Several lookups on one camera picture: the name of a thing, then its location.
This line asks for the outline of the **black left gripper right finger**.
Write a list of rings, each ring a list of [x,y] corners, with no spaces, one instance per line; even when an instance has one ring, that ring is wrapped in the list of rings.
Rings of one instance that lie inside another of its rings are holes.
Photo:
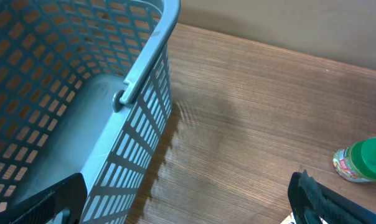
[[[316,182],[306,171],[292,174],[288,186],[288,199],[293,223],[376,223],[376,213]]]

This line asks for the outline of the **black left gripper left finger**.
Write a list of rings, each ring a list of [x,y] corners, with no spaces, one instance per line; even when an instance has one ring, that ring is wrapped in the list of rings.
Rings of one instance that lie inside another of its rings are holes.
[[[0,224],[80,223],[87,199],[83,175],[75,173],[0,213]]]

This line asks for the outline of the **green lid glass jar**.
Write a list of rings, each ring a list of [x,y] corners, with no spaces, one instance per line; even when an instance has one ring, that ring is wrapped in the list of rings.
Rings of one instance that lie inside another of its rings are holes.
[[[335,171],[349,182],[375,182],[376,138],[339,149],[334,153],[332,163]]]

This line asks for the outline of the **white brown snack pouch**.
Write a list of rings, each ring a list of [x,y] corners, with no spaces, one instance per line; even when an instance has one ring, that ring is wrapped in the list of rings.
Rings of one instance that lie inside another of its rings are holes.
[[[310,221],[307,221],[306,219],[300,219],[299,217],[296,217],[293,212],[291,212],[282,222],[281,224],[307,224],[310,223]],[[315,220],[315,223],[319,224],[327,224],[325,220],[322,218],[318,218]]]

